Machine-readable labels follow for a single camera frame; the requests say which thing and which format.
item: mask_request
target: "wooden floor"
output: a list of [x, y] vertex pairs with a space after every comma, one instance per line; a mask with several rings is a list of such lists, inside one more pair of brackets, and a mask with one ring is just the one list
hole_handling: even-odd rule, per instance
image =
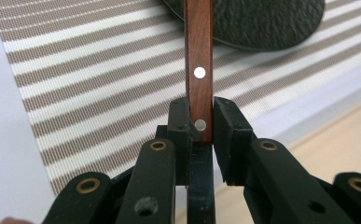
[[[287, 148], [311, 175], [329, 183], [337, 173], [361, 173], [361, 104]], [[217, 224], [253, 223], [243, 188], [216, 188], [215, 212]], [[175, 223], [187, 223], [186, 216], [186, 209], [178, 211]]]

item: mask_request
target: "white surface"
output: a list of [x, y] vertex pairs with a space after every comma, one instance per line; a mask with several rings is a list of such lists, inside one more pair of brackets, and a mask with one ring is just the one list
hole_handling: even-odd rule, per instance
[[39, 223], [54, 200], [31, 125], [0, 40], [0, 220]]

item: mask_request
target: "placemat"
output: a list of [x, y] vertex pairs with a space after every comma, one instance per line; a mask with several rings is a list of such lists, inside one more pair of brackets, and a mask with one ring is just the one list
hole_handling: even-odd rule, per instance
[[[0, 1], [0, 36], [56, 194], [74, 176], [111, 177], [185, 95], [183, 24], [158, 0]], [[215, 95], [253, 120], [361, 66], [361, 1], [326, 1], [295, 48], [214, 48]]]

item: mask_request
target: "round black object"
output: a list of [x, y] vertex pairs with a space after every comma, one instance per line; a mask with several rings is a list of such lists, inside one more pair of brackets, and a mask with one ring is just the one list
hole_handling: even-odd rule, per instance
[[[184, 19], [184, 0], [161, 1]], [[214, 40], [253, 51], [288, 49], [317, 29], [324, 10], [325, 0], [213, 0]]]

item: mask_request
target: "woven mat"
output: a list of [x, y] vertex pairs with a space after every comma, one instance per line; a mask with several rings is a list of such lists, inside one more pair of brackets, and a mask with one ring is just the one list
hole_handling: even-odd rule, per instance
[[[159, 0], [0, 1], [0, 36], [55, 193], [113, 177], [185, 95], [182, 23]], [[361, 1], [327, 1], [303, 44], [273, 53], [216, 45], [215, 95], [250, 120], [361, 66]]]

